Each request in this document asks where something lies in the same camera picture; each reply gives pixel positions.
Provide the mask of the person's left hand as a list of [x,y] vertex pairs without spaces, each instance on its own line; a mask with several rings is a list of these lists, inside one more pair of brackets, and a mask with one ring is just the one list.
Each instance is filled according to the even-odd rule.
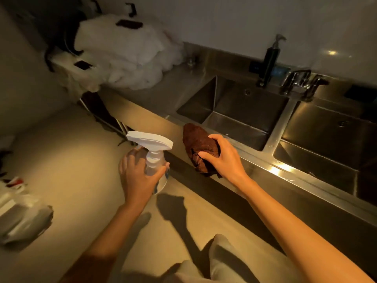
[[133,210],[142,211],[157,183],[149,183],[144,174],[145,159],[141,158],[146,150],[132,148],[119,162],[118,170],[125,197],[125,205]]

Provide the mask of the chrome sink faucet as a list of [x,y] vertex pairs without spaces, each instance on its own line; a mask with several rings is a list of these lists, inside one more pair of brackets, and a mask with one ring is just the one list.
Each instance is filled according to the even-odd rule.
[[312,70],[309,68],[289,71],[282,82],[279,92],[281,95],[290,95],[294,88],[301,88],[302,92],[299,92],[301,101],[311,102],[320,86],[329,85],[329,81],[323,77],[320,74],[312,76]]

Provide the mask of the white plastic bag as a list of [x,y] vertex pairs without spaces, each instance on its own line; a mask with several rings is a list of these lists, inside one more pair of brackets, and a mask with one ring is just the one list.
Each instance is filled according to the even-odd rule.
[[0,246],[10,250],[30,245],[51,226],[54,217],[52,206],[17,180],[0,180]]

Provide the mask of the pile of white towels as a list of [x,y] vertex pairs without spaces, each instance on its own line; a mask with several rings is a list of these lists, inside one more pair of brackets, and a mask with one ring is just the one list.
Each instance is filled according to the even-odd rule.
[[61,35],[61,52],[45,55],[50,71],[73,99],[102,85],[143,90],[182,64],[184,44],[158,20],[105,14],[76,23]]

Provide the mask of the person's light trousers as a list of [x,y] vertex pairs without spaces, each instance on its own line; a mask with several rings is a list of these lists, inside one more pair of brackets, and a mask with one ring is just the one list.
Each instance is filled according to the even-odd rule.
[[301,278],[292,270],[273,276],[272,270],[266,269],[269,275],[260,281],[224,235],[216,234],[210,243],[207,278],[193,262],[185,260],[161,276],[130,272],[122,274],[117,283],[301,283]]

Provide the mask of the stainless steel double sink unit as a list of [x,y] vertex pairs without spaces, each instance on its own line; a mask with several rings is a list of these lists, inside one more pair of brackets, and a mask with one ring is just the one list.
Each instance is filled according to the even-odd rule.
[[109,113],[133,130],[182,143],[193,123],[228,138],[244,169],[272,197],[362,268],[377,269],[377,90],[323,75],[311,102],[281,95],[289,73],[256,86],[251,59],[187,46],[196,66],[173,68],[150,89],[103,87]]

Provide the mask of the clear spray bottle white nozzle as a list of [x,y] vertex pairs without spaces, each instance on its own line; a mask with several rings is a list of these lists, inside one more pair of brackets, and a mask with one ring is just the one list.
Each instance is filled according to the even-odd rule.
[[145,133],[139,131],[129,131],[126,138],[130,142],[137,144],[137,148],[144,148],[141,158],[145,159],[144,174],[146,176],[155,175],[160,167],[165,166],[167,161],[164,152],[173,148],[173,142],[161,135]]

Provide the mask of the person's left forearm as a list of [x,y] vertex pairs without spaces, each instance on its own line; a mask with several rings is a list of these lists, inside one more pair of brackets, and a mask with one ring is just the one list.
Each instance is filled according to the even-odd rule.
[[106,283],[130,230],[147,202],[127,202],[58,283]]

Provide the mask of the black soap pump dispenser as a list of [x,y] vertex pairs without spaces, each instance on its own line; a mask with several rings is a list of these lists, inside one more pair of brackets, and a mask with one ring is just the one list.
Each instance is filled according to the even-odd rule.
[[266,51],[264,60],[259,70],[259,76],[256,82],[257,87],[265,88],[271,80],[272,70],[274,69],[280,55],[280,41],[286,41],[286,37],[278,33],[275,37],[274,43]]

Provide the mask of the person's right hand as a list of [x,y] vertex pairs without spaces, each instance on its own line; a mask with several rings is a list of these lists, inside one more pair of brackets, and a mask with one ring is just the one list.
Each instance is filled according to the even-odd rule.
[[215,167],[217,172],[228,180],[240,191],[245,191],[246,187],[253,183],[244,170],[241,158],[233,145],[222,135],[210,134],[210,138],[215,139],[220,146],[220,167]]

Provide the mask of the dark metal rack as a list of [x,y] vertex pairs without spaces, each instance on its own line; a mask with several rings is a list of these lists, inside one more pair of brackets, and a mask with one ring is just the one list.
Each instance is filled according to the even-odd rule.
[[133,131],[132,128],[114,118],[106,108],[104,102],[97,92],[87,91],[81,95],[77,104],[93,115],[105,130],[115,132],[127,141],[126,134]]

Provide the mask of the brown cleaning cloth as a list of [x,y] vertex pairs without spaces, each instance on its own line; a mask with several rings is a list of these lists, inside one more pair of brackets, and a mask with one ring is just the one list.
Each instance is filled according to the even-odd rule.
[[203,151],[219,158],[221,153],[219,144],[215,139],[209,137],[206,130],[193,123],[186,123],[183,126],[182,142],[197,172],[206,177],[217,175],[218,178],[222,178],[210,162],[199,156],[199,152]]

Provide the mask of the person's right forearm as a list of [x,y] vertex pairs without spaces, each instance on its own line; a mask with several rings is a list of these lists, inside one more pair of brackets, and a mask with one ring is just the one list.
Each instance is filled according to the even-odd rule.
[[348,257],[246,174],[232,181],[309,283],[374,283]]

